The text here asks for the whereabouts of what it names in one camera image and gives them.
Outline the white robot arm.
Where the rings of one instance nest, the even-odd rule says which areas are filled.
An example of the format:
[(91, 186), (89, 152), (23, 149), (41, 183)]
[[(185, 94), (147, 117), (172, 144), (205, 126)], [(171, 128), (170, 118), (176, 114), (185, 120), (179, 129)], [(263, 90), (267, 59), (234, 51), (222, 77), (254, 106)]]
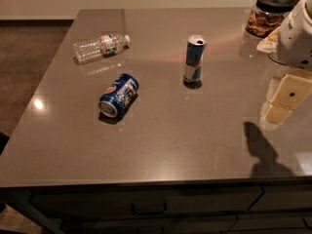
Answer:
[(285, 65), (312, 68), (312, 0), (300, 0), (283, 20), (277, 58)]

